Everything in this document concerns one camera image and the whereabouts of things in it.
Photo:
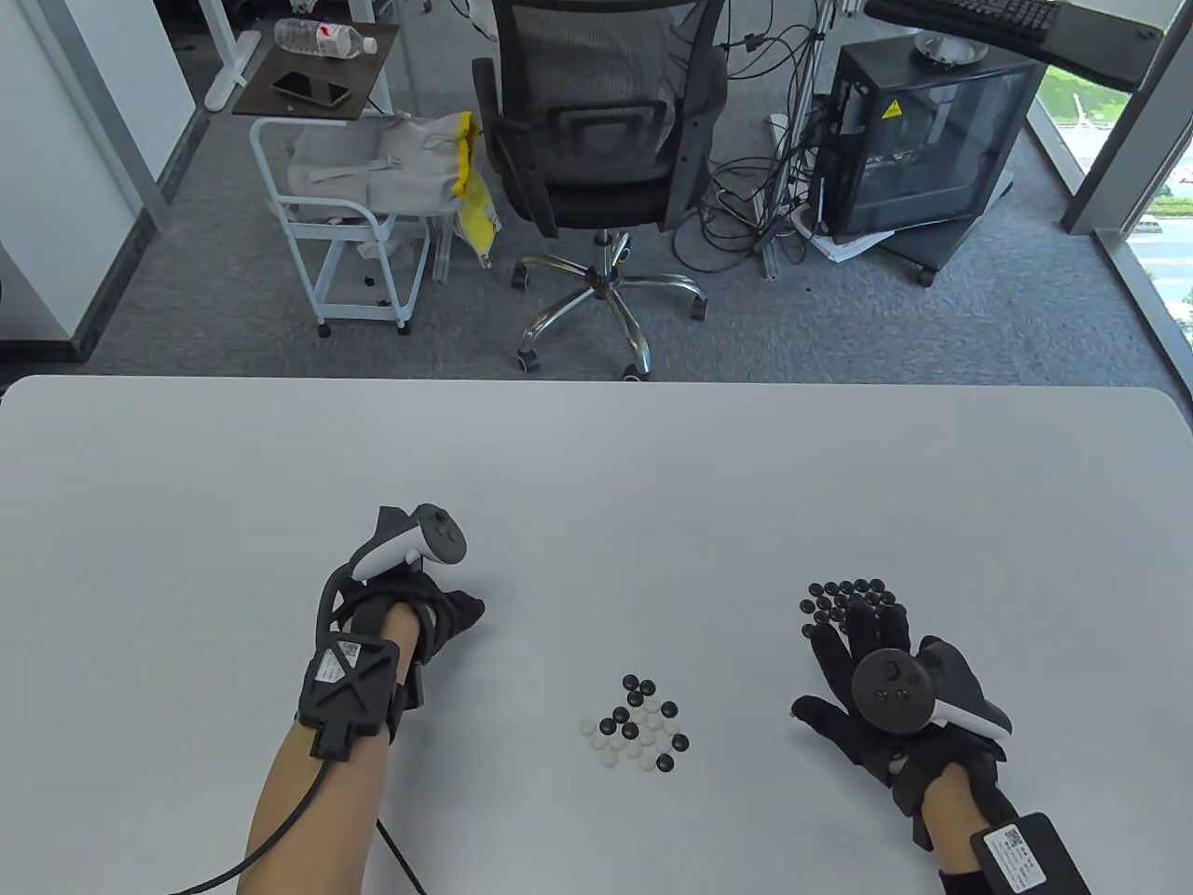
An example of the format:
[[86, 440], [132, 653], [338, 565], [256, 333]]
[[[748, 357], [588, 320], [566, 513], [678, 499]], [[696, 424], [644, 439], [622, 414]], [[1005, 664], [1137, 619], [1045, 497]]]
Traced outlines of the person's left hand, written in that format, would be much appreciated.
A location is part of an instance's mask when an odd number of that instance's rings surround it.
[[418, 619], [418, 644], [412, 662], [429, 663], [452, 638], [472, 629], [486, 603], [464, 591], [443, 591], [425, 570], [381, 572], [357, 581], [346, 570], [333, 572], [320, 600], [317, 630], [348, 631], [367, 638], [387, 638], [385, 623], [392, 607], [404, 606]]

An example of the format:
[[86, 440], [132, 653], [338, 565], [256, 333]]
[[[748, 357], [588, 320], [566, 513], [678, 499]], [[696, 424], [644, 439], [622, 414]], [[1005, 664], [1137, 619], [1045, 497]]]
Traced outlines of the person's right hand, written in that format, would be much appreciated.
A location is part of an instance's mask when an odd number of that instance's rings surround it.
[[894, 605], [871, 607], [857, 597], [843, 609], [843, 634], [828, 622], [808, 626], [814, 656], [836, 700], [802, 695], [791, 706], [795, 720], [880, 780], [900, 813], [911, 819], [913, 842], [927, 852], [934, 848], [925, 819], [927, 790], [950, 764], [968, 772], [970, 791], [987, 825], [1014, 817], [1014, 806], [1000, 790], [997, 767], [1007, 757], [996, 741], [951, 723], [892, 734], [863, 716], [852, 686], [863, 660], [878, 652], [898, 652], [911, 659], [911, 631], [904, 612]]

